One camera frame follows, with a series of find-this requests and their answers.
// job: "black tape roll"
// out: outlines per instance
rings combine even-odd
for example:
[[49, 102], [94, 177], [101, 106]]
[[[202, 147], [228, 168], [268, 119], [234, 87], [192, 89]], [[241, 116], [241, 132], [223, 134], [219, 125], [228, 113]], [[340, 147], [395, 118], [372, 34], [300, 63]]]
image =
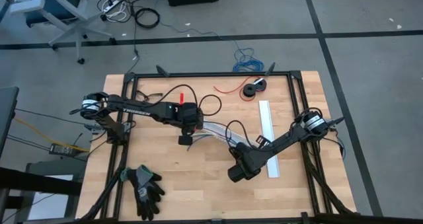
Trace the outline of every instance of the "black tape roll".
[[256, 90], [257, 91], [264, 91], [266, 89], [266, 87], [267, 87], [267, 82], [264, 79], [262, 79], [262, 78], [256, 79], [254, 81], [254, 83], [255, 83], [255, 87], [256, 87]]
[[256, 87], [253, 84], [246, 84], [243, 88], [243, 94], [247, 98], [251, 98], [256, 95]]

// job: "work glove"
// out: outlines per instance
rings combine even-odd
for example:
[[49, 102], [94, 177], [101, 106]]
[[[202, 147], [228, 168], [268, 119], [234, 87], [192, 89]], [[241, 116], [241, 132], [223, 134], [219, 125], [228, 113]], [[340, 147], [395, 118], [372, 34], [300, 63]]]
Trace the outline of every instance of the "work glove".
[[135, 202], [137, 204], [137, 215], [146, 220], [153, 220], [153, 214], [159, 214], [156, 206], [160, 202], [160, 195], [165, 195], [155, 181], [160, 181], [161, 176], [151, 172], [145, 165], [137, 169], [127, 168], [122, 172], [121, 179], [129, 180], [134, 187]]

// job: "wooden tabletop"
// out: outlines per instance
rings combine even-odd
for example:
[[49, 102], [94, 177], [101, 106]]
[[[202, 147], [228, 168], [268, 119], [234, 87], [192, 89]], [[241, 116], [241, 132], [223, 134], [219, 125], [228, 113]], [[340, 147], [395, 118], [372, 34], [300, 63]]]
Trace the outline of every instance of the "wooden tabletop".
[[[320, 108], [324, 117], [330, 118], [319, 74], [316, 71], [303, 71], [302, 76], [309, 106]], [[140, 79], [137, 88], [145, 94], [165, 93], [176, 85], [187, 84], [194, 88], [198, 100], [207, 94], [216, 94], [222, 100], [222, 109], [217, 115], [207, 119], [223, 124], [240, 120], [250, 139], [254, 140], [262, 133], [258, 101], [269, 100], [275, 138], [287, 132], [294, 113], [286, 77], [266, 78], [267, 89], [251, 102], [242, 101], [236, 92], [221, 94], [213, 88], [216, 86], [229, 91], [245, 79], [246, 77]], [[108, 75], [104, 92], [120, 95], [122, 81], [123, 75]], [[296, 87], [297, 99], [301, 101], [298, 91]], [[192, 93], [184, 87], [173, 91], [165, 101], [179, 102], [180, 93], [184, 93], [185, 102], [193, 101]], [[204, 113], [212, 113], [217, 108], [218, 102], [214, 98], [207, 98], [202, 104]], [[137, 126], [131, 132], [127, 167], [137, 168], [144, 164], [163, 177], [158, 185], [165, 190], [166, 195], [158, 203], [160, 214], [154, 220], [299, 217], [302, 211], [313, 215], [299, 144], [278, 154], [280, 178], [268, 178], [266, 167], [263, 167], [262, 172], [252, 180], [233, 183], [227, 176], [227, 169], [235, 161], [222, 141], [207, 137], [187, 151], [186, 146], [178, 145], [178, 128], [160, 124], [144, 116], [134, 116], [134, 120]], [[242, 134], [237, 124], [231, 126], [231, 129]], [[333, 133], [327, 137], [336, 139]], [[104, 139], [99, 139], [92, 144], [91, 150], [103, 141]], [[111, 145], [105, 144], [90, 156], [77, 217], [84, 215], [102, 192], [110, 151]], [[321, 159], [328, 185], [346, 207], [355, 210], [338, 145], [322, 140]], [[320, 194], [320, 188], [318, 185], [316, 187]], [[115, 195], [114, 190], [110, 196], [109, 215], [112, 215]], [[320, 195], [319, 205], [324, 210]], [[140, 220], [136, 215], [134, 191], [129, 182], [124, 183], [119, 220]]]

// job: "white plastic strip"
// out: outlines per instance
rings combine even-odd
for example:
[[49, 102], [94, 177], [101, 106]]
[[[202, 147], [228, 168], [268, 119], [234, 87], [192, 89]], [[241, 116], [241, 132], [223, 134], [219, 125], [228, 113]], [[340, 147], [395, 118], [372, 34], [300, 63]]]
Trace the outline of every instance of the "white plastic strip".
[[[260, 120], [262, 122], [262, 133], [263, 136], [269, 141], [273, 141], [273, 124], [272, 124], [272, 114], [270, 112], [269, 101], [258, 101], [258, 106], [260, 107]], [[273, 156], [267, 160], [267, 173], [269, 178], [279, 178], [279, 164], [278, 157]]]

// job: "red wire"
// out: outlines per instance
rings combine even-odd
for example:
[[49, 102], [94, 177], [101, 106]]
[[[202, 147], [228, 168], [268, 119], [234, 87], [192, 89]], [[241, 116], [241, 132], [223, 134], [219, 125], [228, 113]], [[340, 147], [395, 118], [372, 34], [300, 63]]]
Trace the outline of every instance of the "red wire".
[[250, 76], [250, 77], [246, 78], [242, 84], [240, 84], [236, 89], [234, 89], [232, 91], [224, 92], [224, 91], [221, 91], [218, 88], [216, 88], [216, 86], [213, 86], [213, 88], [219, 93], [232, 93], [232, 92], [235, 92], [237, 89], [241, 88], [241, 86], [243, 86], [245, 84], [245, 82], [250, 78], [260, 78], [260, 77], [259, 76]]

